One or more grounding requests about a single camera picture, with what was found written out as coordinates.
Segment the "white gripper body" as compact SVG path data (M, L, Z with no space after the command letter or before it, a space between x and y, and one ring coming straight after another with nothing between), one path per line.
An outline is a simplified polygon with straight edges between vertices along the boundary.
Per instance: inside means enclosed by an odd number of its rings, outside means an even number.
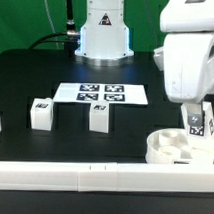
M198 103L214 88L214 32L170 33L163 50L170 101Z

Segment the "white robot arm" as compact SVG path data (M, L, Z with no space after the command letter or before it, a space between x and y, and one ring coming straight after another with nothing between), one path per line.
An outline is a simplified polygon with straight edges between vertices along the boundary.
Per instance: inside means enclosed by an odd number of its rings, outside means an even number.
M167 36L154 60L168 99L199 102L214 88L214 0L169 0L160 29Z

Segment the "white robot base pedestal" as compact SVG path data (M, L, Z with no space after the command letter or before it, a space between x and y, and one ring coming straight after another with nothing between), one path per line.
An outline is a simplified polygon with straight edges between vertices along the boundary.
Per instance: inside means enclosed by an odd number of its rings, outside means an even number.
M93 60L131 57L129 28L123 19L124 0L87 0L87 19L75 54Z

